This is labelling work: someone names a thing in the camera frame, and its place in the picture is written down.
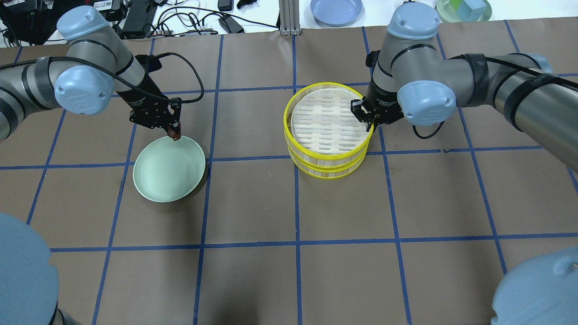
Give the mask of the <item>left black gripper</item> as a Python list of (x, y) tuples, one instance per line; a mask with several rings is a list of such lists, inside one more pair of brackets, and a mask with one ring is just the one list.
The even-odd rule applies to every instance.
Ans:
[(156, 94), (160, 99), (142, 94), (136, 90), (127, 92), (127, 104), (131, 112), (130, 122), (146, 128), (161, 128), (165, 132), (171, 127), (179, 130), (181, 134), (181, 110), (182, 105), (171, 103), (161, 93)]

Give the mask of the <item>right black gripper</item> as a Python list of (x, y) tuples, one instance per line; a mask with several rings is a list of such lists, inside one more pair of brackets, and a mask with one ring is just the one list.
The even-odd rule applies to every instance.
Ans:
[(398, 93), (368, 88), (362, 99), (350, 101), (351, 113), (360, 123), (366, 124), (366, 132), (374, 132), (378, 125), (392, 124), (403, 118)]

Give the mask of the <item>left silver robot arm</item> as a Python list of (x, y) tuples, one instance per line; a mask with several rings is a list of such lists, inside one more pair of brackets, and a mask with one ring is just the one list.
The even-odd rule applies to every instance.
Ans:
[[(131, 108), (130, 121), (180, 139), (179, 105), (149, 76), (153, 56), (134, 55), (92, 6), (66, 12), (56, 24), (70, 46), (65, 57), (40, 57), (1, 67), (1, 139), (33, 113), (56, 108), (95, 115), (114, 93)], [(58, 308), (59, 277), (51, 251), (25, 222), (1, 214), (1, 323), (73, 325)]]

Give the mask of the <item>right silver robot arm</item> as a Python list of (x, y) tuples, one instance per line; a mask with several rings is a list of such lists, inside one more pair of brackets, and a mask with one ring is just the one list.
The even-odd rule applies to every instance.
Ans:
[[(407, 1), (393, 12), (382, 49), (367, 57), (372, 77), (351, 111), (368, 129), (406, 119), (446, 121), (458, 107), (490, 105), (572, 171), (577, 171), (577, 84), (556, 76), (545, 57), (462, 54), (444, 60), (434, 46), (440, 17)], [(492, 325), (575, 325), (577, 248), (518, 264), (498, 284)]]

